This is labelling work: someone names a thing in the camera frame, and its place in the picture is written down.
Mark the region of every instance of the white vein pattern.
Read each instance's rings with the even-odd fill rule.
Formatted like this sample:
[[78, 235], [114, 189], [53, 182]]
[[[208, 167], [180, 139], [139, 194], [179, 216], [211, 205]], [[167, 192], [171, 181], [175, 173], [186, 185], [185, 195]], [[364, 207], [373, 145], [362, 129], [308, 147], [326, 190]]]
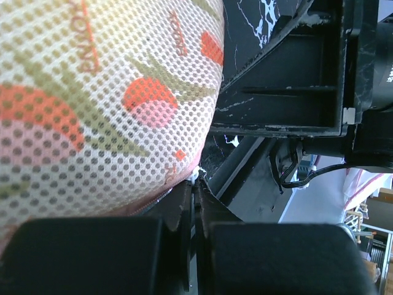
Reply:
[[[262, 49], [263, 46], [270, 40], [271, 33], [273, 32], [273, 28], [277, 23], [278, 17], [274, 13], [276, 8], [275, 0], [259, 0], [259, 12], [260, 12], [260, 21], [257, 27], [254, 27], [251, 22], [248, 20], [246, 14], [244, 14], [243, 9], [241, 7], [243, 0], [238, 2], [238, 9], [241, 11], [244, 19], [247, 21], [247, 24], [252, 28], [252, 33], [259, 40], [259, 47]], [[265, 11], [262, 13], [261, 6], [265, 6]], [[263, 33], [263, 26], [267, 24], [267, 34]]]

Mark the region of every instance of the green leaf print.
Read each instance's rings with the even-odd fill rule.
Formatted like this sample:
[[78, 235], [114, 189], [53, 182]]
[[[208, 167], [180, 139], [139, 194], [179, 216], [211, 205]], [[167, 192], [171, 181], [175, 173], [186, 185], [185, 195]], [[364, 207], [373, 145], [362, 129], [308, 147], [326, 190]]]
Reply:
[[128, 59], [138, 69], [138, 71], [143, 74], [143, 76], [158, 79], [172, 91], [182, 92], [180, 96], [176, 97], [178, 102], [200, 100], [201, 98], [215, 94], [217, 91], [215, 88], [207, 88], [181, 80], [174, 74], [171, 74], [151, 54], [149, 54], [149, 61], [152, 65], [151, 67], [135, 60], [134, 58], [129, 57]]
[[191, 0], [191, 2], [193, 2], [194, 5], [198, 6], [200, 9], [206, 11], [212, 18], [215, 18], [218, 22], [220, 21], [219, 15], [209, 5], [207, 0]]
[[30, 187], [30, 181], [22, 181], [0, 186], [0, 201], [14, 195], [20, 195]]
[[98, 136], [104, 139], [98, 144], [98, 140], [92, 138], [90, 144], [95, 144], [97, 148], [107, 151], [127, 152], [144, 157], [150, 154], [143, 147], [121, 135], [112, 126], [109, 119], [105, 118], [96, 107], [96, 104], [90, 100], [90, 93], [83, 90], [83, 84], [75, 79], [76, 75], [68, 70], [65, 62], [61, 63], [61, 81], [66, 85], [66, 88], [55, 82], [51, 75], [45, 73], [39, 63], [29, 61], [29, 58], [24, 53], [15, 52], [15, 61], [23, 65], [26, 73], [34, 79], [37, 87], [48, 96], [61, 98], [77, 114], [81, 122], [96, 130]]

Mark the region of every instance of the floral pattern fabric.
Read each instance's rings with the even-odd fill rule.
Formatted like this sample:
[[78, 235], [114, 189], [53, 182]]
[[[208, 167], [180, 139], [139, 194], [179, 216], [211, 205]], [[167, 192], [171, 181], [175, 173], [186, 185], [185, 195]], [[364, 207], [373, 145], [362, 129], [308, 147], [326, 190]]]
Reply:
[[132, 214], [191, 173], [222, 13], [221, 0], [0, 4], [0, 240], [31, 218]]

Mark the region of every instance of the black metal frame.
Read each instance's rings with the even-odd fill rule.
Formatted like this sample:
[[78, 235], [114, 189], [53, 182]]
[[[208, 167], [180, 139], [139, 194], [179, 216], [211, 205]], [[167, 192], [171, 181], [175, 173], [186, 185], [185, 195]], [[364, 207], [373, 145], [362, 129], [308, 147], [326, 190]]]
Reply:
[[142, 217], [25, 223], [1, 258], [0, 292], [182, 294], [194, 219], [199, 294], [376, 294], [342, 229], [245, 224], [202, 178]]
[[372, 104], [378, 0], [302, 1], [217, 100], [212, 132], [345, 136]]
[[294, 163], [294, 168], [302, 158], [302, 144], [297, 139], [284, 138], [254, 138], [247, 136], [243, 138], [240, 145], [229, 155], [208, 181], [212, 193], [224, 205], [229, 206], [238, 195], [241, 188], [248, 182], [251, 171], [256, 163], [261, 160], [270, 161], [267, 167], [267, 177], [272, 178], [277, 187], [275, 189], [283, 193], [280, 185], [280, 176], [286, 168]]

